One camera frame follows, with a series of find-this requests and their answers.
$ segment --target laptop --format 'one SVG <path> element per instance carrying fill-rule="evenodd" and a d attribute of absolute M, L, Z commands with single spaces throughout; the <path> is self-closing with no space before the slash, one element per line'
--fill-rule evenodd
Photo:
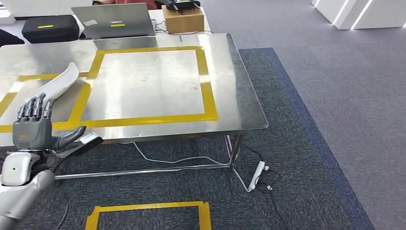
<path fill-rule="evenodd" d="M 91 39 L 154 36 L 146 3 L 72 7 Z"/>

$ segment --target power strip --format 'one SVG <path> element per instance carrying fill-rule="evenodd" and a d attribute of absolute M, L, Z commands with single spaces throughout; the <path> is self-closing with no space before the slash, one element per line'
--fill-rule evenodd
<path fill-rule="evenodd" d="M 261 175 L 262 170 L 267 171 L 268 169 L 269 169 L 269 167 L 265 166 L 265 162 L 260 161 L 258 163 L 258 166 L 257 166 L 257 169 L 255 170 L 254 176 L 251 179 L 251 183 L 249 183 L 249 186 L 248 186 L 249 191 L 252 191 L 252 190 L 255 189 L 255 186 L 257 185 L 257 180 L 259 179 L 259 176 Z"/>

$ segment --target stainless steel table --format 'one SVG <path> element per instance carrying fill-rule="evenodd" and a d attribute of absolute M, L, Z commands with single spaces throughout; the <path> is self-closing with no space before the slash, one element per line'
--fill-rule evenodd
<path fill-rule="evenodd" d="M 230 155 L 229 164 L 59 179 L 232 167 L 243 135 L 268 126 L 230 34 L 4 46 L 0 60 L 2 147 L 13 145 L 11 124 L 24 99 L 74 62 L 80 76 L 55 103 L 54 135 L 79 125 L 105 143 L 225 135 Z"/>

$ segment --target robot finger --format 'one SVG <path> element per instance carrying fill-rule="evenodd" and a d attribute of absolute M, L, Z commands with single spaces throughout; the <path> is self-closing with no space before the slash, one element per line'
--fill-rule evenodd
<path fill-rule="evenodd" d="M 46 96 L 46 94 L 42 93 L 37 97 L 37 100 L 35 101 L 35 104 L 34 104 L 33 116 L 41 117 L 42 103 L 44 102 L 45 96 Z"/>
<path fill-rule="evenodd" d="M 25 103 L 25 104 L 23 104 L 21 107 L 20 107 L 20 110 L 18 111 L 18 113 L 17 113 L 17 119 L 18 120 L 21 120 L 21 118 L 24 116 L 24 111 L 25 111 L 25 105 L 26 105 L 27 103 Z"/>
<path fill-rule="evenodd" d="M 54 106 L 55 99 L 49 99 L 46 102 L 44 111 L 42 112 L 42 118 L 51 119 L 52 116 L 52 106 Z"/>
<path fill-rule="evenodd" d="M 33 115 L 33 108 L 36 99 L 37 97 L 33 97 L 28 103 L 25 104 L 24 117 L 31 117 Z"/>

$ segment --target yellow tape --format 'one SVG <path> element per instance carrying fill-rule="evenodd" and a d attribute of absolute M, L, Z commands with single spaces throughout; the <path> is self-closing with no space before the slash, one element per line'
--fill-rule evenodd
<path fill-rule="evenodd" d="M 38 29 L 49 28 L 49 27 L 54 27 L 54 26 L 53 25 L 42 25 L 42 26 L 39 26 Z"/>
<path fill-rule="evenodd" d="M 216 120 L 217 117 L 213 115 L 208 116 L 207 114 L 187 114 L 187 115 L 91 120 L 91 121 L 82 121 L 80 125 L 87 126 L 89 128 L 99 128 L 99 127 L 117 127 L 117 126 L 156 125 L 156 124 L 183 123 L 196 121 L 216 121 Z"/>
<path fill-rule="evenodd" d="M 204 79 L 208 74 L 207 62 L 204 50 L 200 46 L 174 46 L 174 47 L 145 47 L 133 49 L 110 49 L 98 50 L 95 54 L 94 60 L 90 67 L 89 72 L 80 73 L 79 77 L 87 77 L 88 80 L 94 80 L 99 74 L 100 67 L 105 54 L 119 54 L 119 53 L 137 53 L 137 52 L 160 52 L 160 51 L 182 51 L 194 50 L 196 53 L 197 67 L 201 77 L 201 90 L 204 114 L 189 114 L 189 115 L 170 115 L 170 116 L 157 116 L 157 117 L 139 117 L 139 118 L 123 118 L 123 119 L 106 119 L 106 120 L 92 120 L 80 121 L 83 111 L 85 110 L 87 101 L 91 93 L 91 86 L 84 83 L 76 102 L 69 115 L 68 121 L 53 123 L 53 130 L 68 130 L 74 129 L 78 125 L 86 125 L 90 127 L 119 127 L 119 126 L 137 126 L 137 125 L 152 125 L 152 124 L 166 124 L 166 123 L 183 123 L 183 122 L 198 122 L 198 121 L 216 121 L 218 120 L 217 111 L 214 102 L 213 91 L 210 82 Z M 21 75 L 17 78 L 18 82 L 28 80 L 50 80 L 59 74 L 37 74 L 37 75 Z M 0 102 L 0 112 L 3 112 L 10 105 L 15 97 L 11 98 L 8 93 L 3 101 Z M 11 132 L 11 126 L 0 126 L 0 133 Z"/>
<path fill-rule="evenodd" d="M 91 89 L 90 85 L 87 82 L 84 82 L 82 88 L 79 91 L 78 97 L 75 104 L 73 105 L 72 112 L 68 118 L 68 123 L 74 127 L 79 126 L 80 118 L 82 113 L 85 110 L 86 103 L 90 95 Z"/>
<path fill-rule="evenodd" d="M 121 26 L 125 26 L 125 24 L 111 24 L 111 27 L 121 27 Z"/>
<path fill-rule="evenodd" d="M 3 100 L 0 102 L 0 117 L 3 116 L 3 113 L 6 111 L 7 107 L 9 107 L 15 95 L 17 95 L 17 92 L 9 92 L 4 96 Z"/>
<path fill-rule="evenodd" d="M 199 210 L 199 225 L 200 229 L 211 230 L 212 224 L 210 219 L 209 203 L 203 203 L 198 206 Z"/>
<path fill-rule="evenodd" d="M 156 203 L 156 204 L 142 204 L 142 205 L 123 205 L 123 206 L 109 206 L 109 207 L 94 207 L 93 212 L 86 220 L 85 230 L 96 230 L 99 221 L 99 214 L 101 212 L 117 212 L 129 210 L 142 210 L 142 209 L 155 209 L 155 208 L 170 208 L 170 207 L 198 207 L 199 211 L 199 225 L 201 230 L 211 230 L 212 224 L 210 220 L 209 203 L 202 201 L 190 202 L 173 202 L 173 203 Z"/>

